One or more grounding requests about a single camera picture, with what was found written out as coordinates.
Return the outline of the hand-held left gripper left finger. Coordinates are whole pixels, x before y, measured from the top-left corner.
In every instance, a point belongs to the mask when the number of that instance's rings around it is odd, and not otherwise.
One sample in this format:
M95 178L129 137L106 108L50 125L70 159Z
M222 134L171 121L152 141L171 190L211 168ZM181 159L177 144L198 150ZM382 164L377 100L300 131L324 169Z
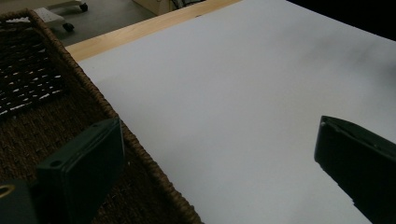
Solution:
M90 224L124 165L118 118L94 123L36 167L50 224Z

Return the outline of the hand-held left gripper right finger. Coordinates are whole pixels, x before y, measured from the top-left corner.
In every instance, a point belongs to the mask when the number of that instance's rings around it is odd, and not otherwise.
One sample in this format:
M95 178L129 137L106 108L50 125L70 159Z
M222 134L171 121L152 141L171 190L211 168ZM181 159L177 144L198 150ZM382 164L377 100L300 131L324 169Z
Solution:
M314 159L373 224L396 224L396 144L323 116Z

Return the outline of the brown woven wicker basket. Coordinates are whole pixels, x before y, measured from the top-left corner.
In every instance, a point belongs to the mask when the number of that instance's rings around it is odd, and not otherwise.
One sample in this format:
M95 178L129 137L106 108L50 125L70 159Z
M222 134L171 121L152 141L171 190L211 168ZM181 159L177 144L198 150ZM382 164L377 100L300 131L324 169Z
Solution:
M38 15L0 14L0 224L50 224L37 165L114 118L124 165L90 224L203 224Z

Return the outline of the white table cover sheet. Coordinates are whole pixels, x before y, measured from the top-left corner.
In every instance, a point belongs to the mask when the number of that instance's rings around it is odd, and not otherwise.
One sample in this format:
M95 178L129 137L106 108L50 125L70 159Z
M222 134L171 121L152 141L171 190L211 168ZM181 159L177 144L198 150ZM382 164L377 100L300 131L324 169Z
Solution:
M205 224L370 224L314 159L319 121L396 143L396 42L242 0L82 62Z

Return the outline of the white wheeled stand base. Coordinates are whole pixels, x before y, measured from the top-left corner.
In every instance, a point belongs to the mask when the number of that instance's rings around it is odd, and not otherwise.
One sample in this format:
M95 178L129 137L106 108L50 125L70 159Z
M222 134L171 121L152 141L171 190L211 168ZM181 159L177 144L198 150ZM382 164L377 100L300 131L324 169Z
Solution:
M79 7L82 12L88 10L88 5L82 0L0 0L0 14L32 9L49 27L62 26L68 33L74 31L74 25L54 10L71 7Z

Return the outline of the beige cabinet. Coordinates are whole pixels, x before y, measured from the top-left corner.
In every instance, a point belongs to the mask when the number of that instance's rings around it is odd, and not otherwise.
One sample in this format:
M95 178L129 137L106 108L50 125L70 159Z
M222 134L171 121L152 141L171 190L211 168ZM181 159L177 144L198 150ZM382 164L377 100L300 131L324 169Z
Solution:
M185 0L133 0L155 15L162 15L185 6Z

